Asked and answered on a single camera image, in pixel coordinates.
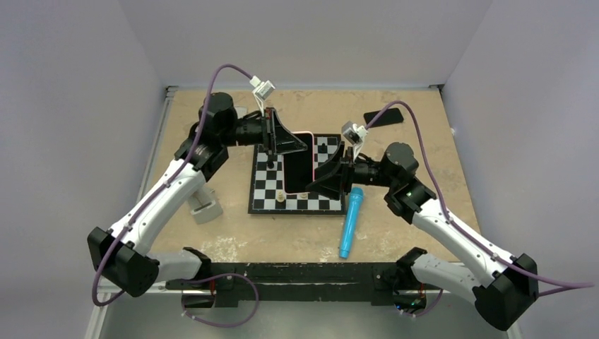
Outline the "black phone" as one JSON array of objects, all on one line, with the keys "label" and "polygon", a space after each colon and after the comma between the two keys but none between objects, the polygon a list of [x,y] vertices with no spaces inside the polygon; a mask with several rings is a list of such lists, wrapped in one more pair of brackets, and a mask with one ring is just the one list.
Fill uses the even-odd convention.
[{"label": "black phone", "polygon": [[404,122],[404,117],[397,107],[387,109],[375,122],[373,122],[378,113],[378,111],[364,113],[363,117],[366,125],[375,128],[393,124],[402,124]]}]

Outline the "white phone case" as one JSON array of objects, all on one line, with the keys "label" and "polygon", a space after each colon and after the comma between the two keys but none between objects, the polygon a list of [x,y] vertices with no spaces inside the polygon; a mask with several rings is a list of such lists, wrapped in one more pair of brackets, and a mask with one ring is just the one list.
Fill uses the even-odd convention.
[{"label": "white phone case", "polygon": [[248,109],[246,107],[242,107],[242,106],[235,106],[235,111],[237,113],[238,119],[241,119],[246,114],[248,114]]}]

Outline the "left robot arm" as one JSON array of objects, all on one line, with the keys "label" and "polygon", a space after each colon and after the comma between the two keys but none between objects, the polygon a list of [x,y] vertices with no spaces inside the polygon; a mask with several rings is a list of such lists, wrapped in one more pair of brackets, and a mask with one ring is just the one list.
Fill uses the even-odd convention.
[{"label": "left robot arm", "polygon": [[205,287],[210,282],[210,260],[201,252],[187,247],[162,258],[150,256],[163,227],[181,205],[203,190],[229,158],[230,147],[261,145],[275,158],[312,146],[285,128],[272,107],[238,117],[227,93],[207,94],[198,115],[198,123],[190,129],[161,180],[108,230],[96,227],[88,235],[95,269],[95,305],[109,304],[98,298],[100,278],[132,297],[141,296],[154,283],[169,280],[184,280],[194,289]]}]

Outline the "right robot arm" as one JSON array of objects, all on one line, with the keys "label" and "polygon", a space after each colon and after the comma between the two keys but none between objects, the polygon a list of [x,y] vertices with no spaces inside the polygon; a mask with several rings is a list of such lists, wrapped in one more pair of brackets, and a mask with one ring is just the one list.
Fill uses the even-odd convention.
[{"label": "right robot arm", "polygon": [[307,190],[339,200],[353,184],[386,187],[384,200],[394,215],[435,238],[460,260],[449,263],[414,248],[397,262],[401,285],[430,284],[462,297],[500,331],[509,330],[538,299],[538,282],[532,277],[537,263],[527,254],[514,256],[494,245],[443,207],[440,196],[416,177],[419,163],[409,145],[392,143],[379,161],[354,159],[350,153],[340,145],[316,168]]}]

